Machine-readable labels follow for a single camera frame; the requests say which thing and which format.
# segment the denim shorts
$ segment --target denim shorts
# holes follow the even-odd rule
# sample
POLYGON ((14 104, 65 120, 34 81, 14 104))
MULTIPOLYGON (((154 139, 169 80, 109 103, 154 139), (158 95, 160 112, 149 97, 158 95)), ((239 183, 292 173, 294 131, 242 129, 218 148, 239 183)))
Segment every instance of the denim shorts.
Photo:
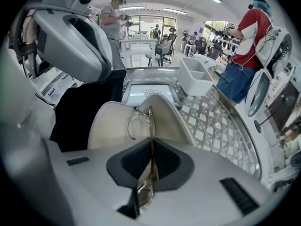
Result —
POLYGON ((227 64, 217 83, 217 88, 228 98, 236 103, 240 103, 248 94, 251 82, 258 69, 243 67, 232 61, 227 64))

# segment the glass countertop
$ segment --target glass countertop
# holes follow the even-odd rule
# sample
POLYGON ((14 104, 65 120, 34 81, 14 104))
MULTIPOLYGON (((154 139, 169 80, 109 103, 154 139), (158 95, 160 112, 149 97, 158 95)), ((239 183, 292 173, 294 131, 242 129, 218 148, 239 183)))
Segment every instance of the glass countertop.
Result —
POLYGON ((212 86, 204 96, 185 94, 177 67, 141 67, 126 69, 124 90, 129 81, 172 82, 182 103, 180 114, 193 134, 197 147, 219 153, 235 165, 261 179, 261 164, 246 124, 227 98, 212 86))

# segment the black slot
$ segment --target black slot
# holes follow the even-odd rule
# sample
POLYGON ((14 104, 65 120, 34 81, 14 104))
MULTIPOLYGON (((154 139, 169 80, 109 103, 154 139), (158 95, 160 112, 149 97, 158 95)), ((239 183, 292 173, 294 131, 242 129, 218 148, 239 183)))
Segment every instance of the black slot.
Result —
POLYGON ((243 215, 247 215, 259 207, 234 178, 225 178, 220 182, 243 215))
POLYGON ((83 157, 67 160, 67 164, 69 166, 73 166, 73 165, 80 164, 80 163, 83 163, 86 161, 89 161, 89 158, 87 158, 86 156, 83 156, 83 157))

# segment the gray t-shirt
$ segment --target gray t-shirt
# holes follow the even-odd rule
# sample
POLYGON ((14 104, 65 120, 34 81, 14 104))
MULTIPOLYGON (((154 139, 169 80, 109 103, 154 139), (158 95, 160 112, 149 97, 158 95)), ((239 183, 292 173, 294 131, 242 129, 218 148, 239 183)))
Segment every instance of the gray t-shirt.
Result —
MULTIPOLYGON (((106 5, 101 11, 101 15, 103 14, 109 14, 110 17, 117 17, 117 13, 115 10, 111 7, 111 5, 106 5)), ((102 24, 102 29, 107 35, 108 39, 119 41, 119 32, 121 29, 120 20, 114 24, 102 24)))

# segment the red shirt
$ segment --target red shirt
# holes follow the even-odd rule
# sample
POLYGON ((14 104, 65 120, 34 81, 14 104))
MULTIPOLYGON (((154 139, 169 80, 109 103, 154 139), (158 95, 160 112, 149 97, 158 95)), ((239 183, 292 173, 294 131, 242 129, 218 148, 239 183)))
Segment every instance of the red shirt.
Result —
MULTIPOLYGON (((266 35, 270 25, 271 23, 264 12, 258 9, 247 11, 238 25, 238 30, 242 32, 244 39, 240 42, 232 58, 234 63, 243 65, 255 54, 255 45, 266 35)), ((258 69, 262 67, 257 56, 251 58, 244 66, 258 69)))

